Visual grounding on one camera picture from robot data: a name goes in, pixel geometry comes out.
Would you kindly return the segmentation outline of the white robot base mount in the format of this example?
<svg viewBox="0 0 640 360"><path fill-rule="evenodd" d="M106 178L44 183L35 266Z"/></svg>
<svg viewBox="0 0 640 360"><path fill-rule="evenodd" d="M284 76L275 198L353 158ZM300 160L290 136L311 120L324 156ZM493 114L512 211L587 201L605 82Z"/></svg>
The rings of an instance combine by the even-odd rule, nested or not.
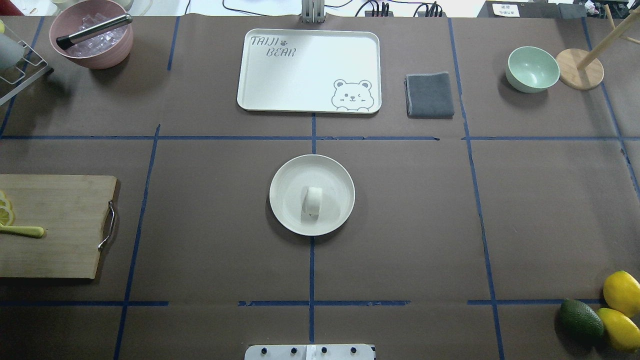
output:
<svg viewBox="0 0 640 360"><path fill-rule="evenodd" d="M245 360L375 360L375 347L364 343L251 345Z"/></svg>

